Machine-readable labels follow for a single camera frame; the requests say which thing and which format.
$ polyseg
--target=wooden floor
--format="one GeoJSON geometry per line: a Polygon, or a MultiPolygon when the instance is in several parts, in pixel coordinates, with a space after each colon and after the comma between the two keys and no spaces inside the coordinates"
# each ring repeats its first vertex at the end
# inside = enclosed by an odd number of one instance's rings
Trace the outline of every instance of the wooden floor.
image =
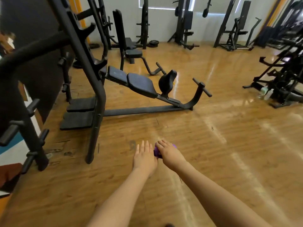
{"type": "MultiPolygon", "coordinates": [[[[94,50],[97,58],[101,50],[94,50]]],[[[48,168],[33,166],[22,176],[0,221],[1,227],[80,227],[131,171],[135,143],[165,138],[174,143],[201,173],[240,198],[273,226],[303,226],[303,108],[273,109],[257,98],[252,82],[273,49],[227,52],[204,45],[192,51],[171,43],[143,52],[152,69],[158,61],[178,76],[170,96],[185,103],[206,84],[212,98],[202,95],[194,111],[142,114],[103,119],[95,159],[84,161],[89,130],[60,131],[67,107],[62,93],[45,128],[51,130],[45,150],[53,153],[48,168]]],[[[109,52],[109,64],[119,67],[119,51],[109,52]]],[[[142,60],[125,65],[126,72],[147,76],[142,60]]],[[[93,96],[82,70],[71,70],[72,96],[93,96]]],[[[159,76],[149,77],[159,92],[159,76]]],[[[165,105],[105,82],[106,108],[165,105]]],[[[138,199],[130,226],[214,226],[189,188],[162,161],[138,199]]]]}

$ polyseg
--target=forearm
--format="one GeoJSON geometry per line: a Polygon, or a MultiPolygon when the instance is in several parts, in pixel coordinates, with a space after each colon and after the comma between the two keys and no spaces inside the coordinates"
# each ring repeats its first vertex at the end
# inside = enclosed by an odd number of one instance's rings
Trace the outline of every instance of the forearm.
{"type": "Polygon", "coordinates": [[[270,225],[238,198],[201,174],[188,162],[176,173],[200,201],[217,227],[269,227],[270,225]]]}
{"type": "Polygon", "coordinates": [[[126,227],[148,175],[134,170],[102,204],[87,227],[126,227]]]}

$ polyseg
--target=water bottle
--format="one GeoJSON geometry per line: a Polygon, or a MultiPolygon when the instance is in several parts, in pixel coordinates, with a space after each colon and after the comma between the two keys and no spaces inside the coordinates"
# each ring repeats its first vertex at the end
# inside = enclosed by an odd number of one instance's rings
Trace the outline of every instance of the water bottle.
{"type": "Polygon", "coordinates": [[[274,93],[274,89],[272,88],[271,90],[269,90],[268,92],[267,92],[267,94],[264,96],[264,100],[268,100],[270,97],[271,97],[271,95],[274,93]]]}
{"type": "Polygon", "coordinates": [[[258,98],[261,99],[263,96],[265,96],[266,93],[267,93],[267,91],[268,91],[268,87],[267,86],[264,86],[263,88],[261,88],[260,94],[258,95],[258,98]]]}

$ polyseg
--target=purple object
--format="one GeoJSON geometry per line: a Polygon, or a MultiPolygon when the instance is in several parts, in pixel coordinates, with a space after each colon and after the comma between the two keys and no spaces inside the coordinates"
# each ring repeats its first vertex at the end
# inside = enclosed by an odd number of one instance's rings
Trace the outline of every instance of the purple object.
{"type": "Polygon", "coordinates": [[[158,157],[158,158],[160,158],[160,159],[162,159],[162,155],[161,155],[159,149],[156,147],[156,145],[155,145],[155,147],[154,147],[154,156],[155,156],[155,157],[158,157]]]}

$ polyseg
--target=white wall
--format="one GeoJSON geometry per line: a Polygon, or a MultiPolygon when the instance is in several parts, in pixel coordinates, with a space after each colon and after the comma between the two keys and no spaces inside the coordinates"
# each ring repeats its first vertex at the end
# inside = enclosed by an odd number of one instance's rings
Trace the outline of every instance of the white wall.
{"type": "MultiPolygon", "coordinates": [[[[80,0],[82,9],[86,10],[89,8],[87,0],[80,0]]],[[[239,17],[243,2],[245,0],[236,0],[232,14],[229,18],[227,24],[227,29],[232,28],[234,23],[234,18],[239,17]]],[[[258,34],[260,28],[263,25],[263,22],[266,20],[269,11],[271,10],[273,4],[276,0],[251,0],[252,4],[249,10],[248,19],[245,25],[245,30],[250,31],[252,26],[256,23],[255,17],[261,18],[262,22],[255,29],[252,39],[258,34]]],[[[126,37],[132,38],[133,41],[137,40],[136,36],[140,34],[140,26],[137,26],[136,23],[141,22],[141,13],[142,9],[139,8],[138,0],[104,0],[106,14],[110,16],[111,21],[113,22],[112,11],[119,9],[122,12],[124,31],[126,37]]],[[[194,8],[194,17],[192,22],[192,31],[194,35],[188,38],[188,41],[215,41],[219,28],[222,24],[224,14],[209,14],[207,18],[202,17],[201,12],[196,12],[195,9],[204,9],[194,8]]],[[[158,41],[167,41],[176,30],[177,26],[177,17],[174,15],[174,10],[159,10],[159,9],[149,9],[149,40],[158,40],[158,41]]],[[[89,25],[91,22],[94,22],[93,17],[85,19],[86,24],[89,25]]],[[[115,26],[112,26],[111,35],[116,35],[115,26]]],[[[99,42],[100,36],[97,30],[95,30],[90,36],[91,41],[99,42]]],[[[240,41],[245,41],[248,38],[248,34],[240,36],[240,41]]],[[[222,37],[222,41],[227,39],[227,35],[222,37]]]]}

